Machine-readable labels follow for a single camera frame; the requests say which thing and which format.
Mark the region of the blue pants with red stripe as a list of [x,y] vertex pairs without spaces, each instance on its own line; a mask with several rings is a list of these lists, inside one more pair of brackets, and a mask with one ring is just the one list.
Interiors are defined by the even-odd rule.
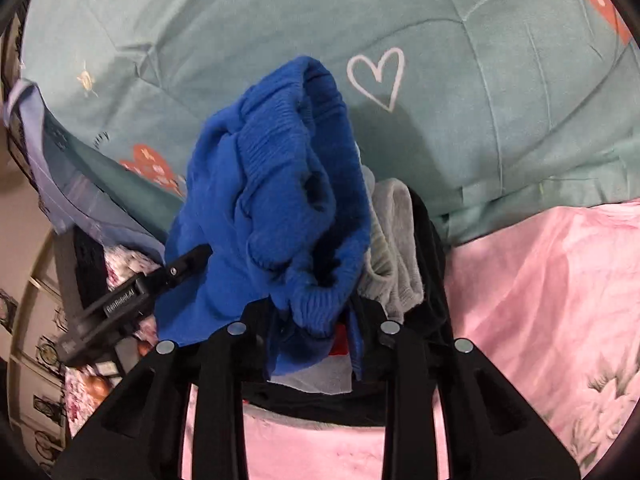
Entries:
[[271,302],[278,375],[322,361],[370,244],[369,196],[331,73],[300,56],[206,122],[165,245],[208,245],[206,269],[158,298],[157,330],[186,346]]

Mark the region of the red floral rolled quilt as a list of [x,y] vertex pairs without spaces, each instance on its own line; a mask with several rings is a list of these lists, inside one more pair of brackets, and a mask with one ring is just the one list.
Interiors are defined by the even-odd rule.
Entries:
[[158,341],[153,299],[144,280],[160,266],[124,246],[103,249],[107,292],[68,316],[55,344],[65,367],[65,414],[71,434]]

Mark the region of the dark framed pictures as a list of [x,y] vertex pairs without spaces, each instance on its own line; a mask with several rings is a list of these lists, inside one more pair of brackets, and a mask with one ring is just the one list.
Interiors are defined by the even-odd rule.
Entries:
[[13,322],[6,378],[9,425],[46,474],[66,447],[68,429],[64,367],[55,350],[65,321],[53,242],[50,232],[26,275]]

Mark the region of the blue plaid pillow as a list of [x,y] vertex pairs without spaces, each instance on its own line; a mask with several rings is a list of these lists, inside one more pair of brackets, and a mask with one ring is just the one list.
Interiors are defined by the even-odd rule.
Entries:
[[104,246],[122,245],[161,263],[164,245],[88,179],[47,130],[50,117],[37,85],[17,81],[4,104],[3,119],[23,124],[26,154],[46,215],[55,232],[73,226]]

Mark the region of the black folded pants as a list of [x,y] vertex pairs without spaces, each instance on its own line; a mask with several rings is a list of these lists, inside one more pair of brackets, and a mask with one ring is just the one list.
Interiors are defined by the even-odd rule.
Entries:
[[444,289],[445,253],[427,209],[410,191],[419,283],[425,287],[420,304],[409,310],[396,335],[381,330],[382,308],[358,298],[350,305],[364,342],[363,378],[348,393],[306,393],[263,382],[243,385],[243,399],[268,412],[347,427],[382,427],[391,420],[434,424],[433,398],[442,347],[452,343],[452,328]]

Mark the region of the pink floral bed sheet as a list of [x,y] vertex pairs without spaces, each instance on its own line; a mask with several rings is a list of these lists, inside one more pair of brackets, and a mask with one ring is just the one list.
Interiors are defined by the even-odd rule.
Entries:
[[[454,248],[454,336],[474,341],[584,478],[639,402],[639,200],[555,207]],[[374,479],[382,429],[245,410],[250,479]]]

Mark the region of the grey folded pants bottom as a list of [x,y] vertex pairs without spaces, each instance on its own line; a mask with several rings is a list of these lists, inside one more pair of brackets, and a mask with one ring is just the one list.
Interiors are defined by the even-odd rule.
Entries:
[[270,382],[304,393],[328,396],[349,393],[352,391],[352,362],[348,356],[327,356],[304,370],[272,376]]

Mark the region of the grey folded pants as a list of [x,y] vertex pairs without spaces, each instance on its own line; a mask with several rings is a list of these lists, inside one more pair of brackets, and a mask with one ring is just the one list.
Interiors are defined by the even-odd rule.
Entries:
[[272,376],[270,382],[304,393],[328,396],[349,393],[352,391],[352,362],[348,356],[327,356],[304,370]]
[[357,290],[378,302],[388,318],[402,323],[424,299],[411,196],[405,183],[394,178],[378,181],[367,167],[361,171],[369,196],[371,235]]

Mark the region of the grey folded pants upper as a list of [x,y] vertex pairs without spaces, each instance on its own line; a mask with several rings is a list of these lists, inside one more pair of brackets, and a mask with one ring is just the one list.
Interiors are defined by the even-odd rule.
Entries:
[[394,178],[378,181],[367,167],[361,171],[369,196],[371,235],[357,290],[378,302],[388,318],[402,323],[424,299],[411,196],[405,183]]

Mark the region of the teal heart-print blanket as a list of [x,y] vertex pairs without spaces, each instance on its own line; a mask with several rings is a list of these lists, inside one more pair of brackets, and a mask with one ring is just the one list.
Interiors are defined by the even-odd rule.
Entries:
[[611,0],[30,0],[22,74],[63,153],[163,235],[206,119],[301,55],[451,244],[639,194],[639,49]]

